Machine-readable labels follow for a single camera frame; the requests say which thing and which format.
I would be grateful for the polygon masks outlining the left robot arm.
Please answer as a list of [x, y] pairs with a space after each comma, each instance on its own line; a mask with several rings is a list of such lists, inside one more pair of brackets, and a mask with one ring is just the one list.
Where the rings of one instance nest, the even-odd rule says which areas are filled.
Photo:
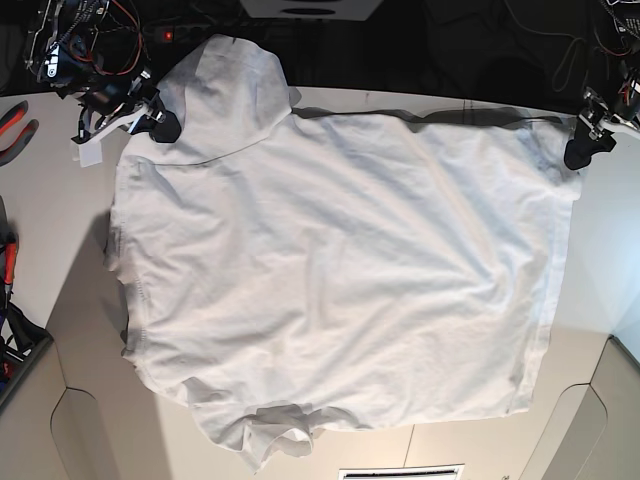
[[564, 163], [573, 171], [589, 166], [594, 155], [611, 152], [616, 133], [639, 137], [639, 3], [598, 5], [611, 22], [605, 34], [593, 29], [595, 48], [606, 59], [605, 83], [583, 89], [583, 108], [564, 152]]

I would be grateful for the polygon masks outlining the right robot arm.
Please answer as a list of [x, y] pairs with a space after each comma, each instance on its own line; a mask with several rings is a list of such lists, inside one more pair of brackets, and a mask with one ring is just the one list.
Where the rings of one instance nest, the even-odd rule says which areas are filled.
[[78, 146], [115, 129], [161, 144], [181, 134], [152, 78], [143, 24], [132, 1], [44, 1], [30, 28], [26, 68], [62, 99], [81, 107]]

